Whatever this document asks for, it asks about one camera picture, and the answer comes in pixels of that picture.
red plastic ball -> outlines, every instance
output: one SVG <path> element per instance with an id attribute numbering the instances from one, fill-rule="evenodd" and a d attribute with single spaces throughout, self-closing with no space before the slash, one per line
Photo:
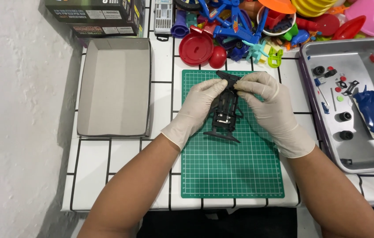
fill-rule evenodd
<path id="1" fill-rule="evenodd" d="M 225 61 L 227 61 L 227 52 L 221 46 L 215 46 L 209 65 L 214 69 L 220 69 L 225 65 Z"/>

metal tray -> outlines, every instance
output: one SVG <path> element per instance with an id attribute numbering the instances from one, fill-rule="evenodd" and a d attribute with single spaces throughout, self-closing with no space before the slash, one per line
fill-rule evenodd
<path id="1" fill-rule="evenodd" d="M 362 92 L 365 85 L 368 90 L 374 90 L 374 63 L 369 58 L 371 54 L 374 54 L 374 38 L 311 42 L 300 49 L 301 72 L 325 153 L 341 170 L 351 174 L 374 172 L 374 139 L 371 138 L 354 105 L 352 96 L 342 95 L 345 89 L 341 93 L 334 89 L 337 87 L 336 79 L 339 79 L 342 73 L 347 78 L 348 86 L 354 80 L 359 82 L 353 94 Z M 318 94 L 314 82 L 317 77 L 313 75 L 312 69 L 319 65 L 325 68 L 332 66 L 338 71 L 335 76 L 327 78 L 326 83 L 320 86 L 321 92 L 331 106 L 330 114 L 324 114 L 321 105 L 324 100 Z M 343 96 L 344 101 L 337 101 L 337 96 Z M 337 111 L 334 111 L 333 103 L 336 104 Z M 344 111 L 352 114 L 350 121 L 339 120 L 338 114 Z M 338 134 L 343 130 L 352 131 L 354 138 L 349 141 L 340 139 Z M 342 163 L 340 159 L 351 159 L 352 164 Z"/>

cardboard box lid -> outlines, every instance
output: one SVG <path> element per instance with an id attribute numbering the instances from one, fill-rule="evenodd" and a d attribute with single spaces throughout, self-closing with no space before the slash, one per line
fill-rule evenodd
<path id="1" fill-rule="evenodd" d="M 91 40 L 82 75 L 77 133 L 144 136 L 149 122 L 150 81 L 149 39 Z"/>

latex glove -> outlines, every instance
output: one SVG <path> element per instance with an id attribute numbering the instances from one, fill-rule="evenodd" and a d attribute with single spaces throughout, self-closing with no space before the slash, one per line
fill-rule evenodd
<path id="1" fill-rule="evenodd" d="M 266 72 L 256 72 L 244 76 L 234 88 L 240 90 L 237 94 L 247 102 L 256 121 L 269 132 L 282 155 L 297 158 L 314 149 L 315 141 L 296 121 L 285 85 Z M 259 101 L 254 94 L 264 101 Z"/>
<path id="2" fill-rule="evenodd" d="M 203 126 L 213 100 L 227 85 L 227 80 L 211 79 L 191 87 L 177 116 L 161 133 L 182 150 L 188 138 Z"/>

product box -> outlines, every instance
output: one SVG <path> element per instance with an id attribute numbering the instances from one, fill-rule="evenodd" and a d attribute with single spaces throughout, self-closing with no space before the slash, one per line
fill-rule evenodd
<path id="1" fill-rule="evenodd" d="M 150 136 L 151 57 L 148 38 L 90 41 L 81 78 L 79 136 Z"/>
<path id="2" fill-rule="evenodd" d="M 101 38 L 109 36 L 143 36 L 144 0 L 131 0 L 131 13 L 127 22 L 68 23 L 78 38 Z"/>
<path id="3" fill-rule="evenodd" d="M 45 6 L 60 22 L 127 22 L 133 0 L 45 0 Z"/>

